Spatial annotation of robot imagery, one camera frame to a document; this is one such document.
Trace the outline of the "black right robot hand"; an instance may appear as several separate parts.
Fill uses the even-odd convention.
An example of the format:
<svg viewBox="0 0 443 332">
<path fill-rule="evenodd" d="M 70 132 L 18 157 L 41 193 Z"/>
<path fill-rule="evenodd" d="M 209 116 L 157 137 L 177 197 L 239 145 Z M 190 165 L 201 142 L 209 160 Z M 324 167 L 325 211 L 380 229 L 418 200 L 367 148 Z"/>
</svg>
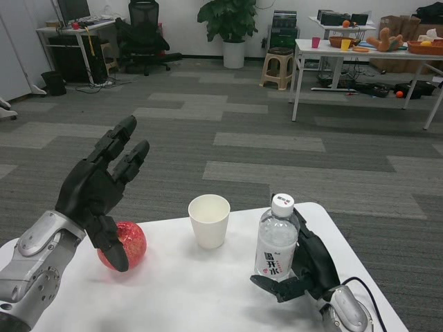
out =
<svg viewBox="0 0 443 332">
<path fill-rule="evenodd" d="M 259 275 L 252 275 L 250 280 L 275 295 L 279 303 L 300 297 L 306 292 L 315 300 L 330 302 L 334 291 L 341 285 L 334 262 L 320 237 L 309 230 L 299 211 L 293 211 L 291 222 L 299 230 L 298 247 L 291 263 L 295 275 L 282 282 Z"/>
</svg>

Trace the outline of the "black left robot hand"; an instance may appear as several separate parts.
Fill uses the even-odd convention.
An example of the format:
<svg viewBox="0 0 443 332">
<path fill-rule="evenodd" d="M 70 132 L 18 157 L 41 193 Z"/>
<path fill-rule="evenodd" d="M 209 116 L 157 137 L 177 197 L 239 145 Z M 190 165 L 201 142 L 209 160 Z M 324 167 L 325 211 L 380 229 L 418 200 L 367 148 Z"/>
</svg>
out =
<svg viewBox="0 0 443 332">
<path fill-rule="evenodd" d="M 108 172 L 108 166 L 123 152 L 136 125 L 136 118 L 128 116 L 99 139 L 94 150 L 66 177 L 55 205 L 56 211 L 86 231 L 93 247 L 120 272 L 129 270 L 129 260 L 118 239 L 117 225 L 107 213 L 120 202 L 126 184 L 139 173 L 150 144 L 140 141 L 122 157 L 112 173 Z"/>
</svg>

